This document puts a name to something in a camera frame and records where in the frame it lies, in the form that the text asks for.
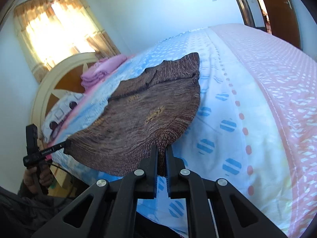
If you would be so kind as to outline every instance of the pillowcase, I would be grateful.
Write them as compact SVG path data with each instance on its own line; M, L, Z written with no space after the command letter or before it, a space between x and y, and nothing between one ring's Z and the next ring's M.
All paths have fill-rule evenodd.
M41 130L46 143L50 141L53 131L66 119L67 115L77 106L84 97L82 93L68 91L52 107L42 123Z

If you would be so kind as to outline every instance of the curtain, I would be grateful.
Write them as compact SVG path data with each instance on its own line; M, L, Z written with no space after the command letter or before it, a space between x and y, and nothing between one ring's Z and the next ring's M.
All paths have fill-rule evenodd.
M99 25L85 0L29 0L14 11L26 61L40 83L57 63L77 53L120 52Z
M68 22L69 31L80 33L81 37L104 56L120 54L105 30L98 23L86 0L53 0L54 10L59 18Z

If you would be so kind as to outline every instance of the cable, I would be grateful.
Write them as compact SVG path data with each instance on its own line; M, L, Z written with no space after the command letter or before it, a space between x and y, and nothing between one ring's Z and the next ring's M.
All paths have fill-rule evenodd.
M69 198L70 194L71 194L72 191L73 191L73 188L74 188L74 176L73 176L69 171L67 171L67 170L65 170L65 169L63 169L63 168L61 168L61 167L58 166L58 165L55 165L55 164L52 164L52 163L48 163L48 162L44 162L43 164L52 165L52 166L54 166L54 167L56 167L56 168L59 168L59 169L65 171L67 174L69 174L69 175L72 177L72 183L73 183L73 184L72 184L72 187L70 188L70 191L68 192L67 196L66 196L59 204L57 204L56 206L35 206L35 205L30 205L30 204L28 204L28 203L25 203L25 202L23 202L23 201L21 201L21 200L17 200L17 199L15 199L15 198L11 198L9 195L7 195L7 194L5 194L5 193L3 193L3 192L1 192L1 191L0 191L0 194L3 195L3 196L5 196L5 197L7 197L7 198L10 199L10 200L13 200L13 201L15 201L15 202L17 202L17 203L20 203L20 204L22 204L22 205L25 205L25 206L28 206L28 207L32 207L32 208L43 209L43 210L47 210L47 209L53 210L53 209L55 209L55 208L60 207L61 205L63 205L63 204L66 202L66 200Z

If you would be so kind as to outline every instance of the brown knit sweater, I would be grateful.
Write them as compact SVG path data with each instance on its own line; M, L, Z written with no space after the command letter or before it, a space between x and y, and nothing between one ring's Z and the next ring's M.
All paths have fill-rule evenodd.
M199 55L163 61L137 78L122 81L102 115L69 137L64 153L115 176L137 169L158 145L158 173L165 174L165 147L194 119L200 103Z

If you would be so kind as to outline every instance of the metal screw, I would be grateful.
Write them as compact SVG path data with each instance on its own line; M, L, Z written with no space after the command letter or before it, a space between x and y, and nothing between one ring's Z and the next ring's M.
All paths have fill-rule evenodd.
M188 170L188 169L182 169L180 170L180 174L184 175L184 176L187 176L189 175L191 172Z
M226 179L219 179L218 184L221 186L226 186L228 184L228 182Z
M141 175L144 174L144 171L143 171L142 169L137 169L137 170L134 171L134 174L135 174L136 176L141 176Z
M106 184L107 184L107 181L104 180L104 179L100 179L100 180L97 181L97 186L99 186L99 187L103 187Z

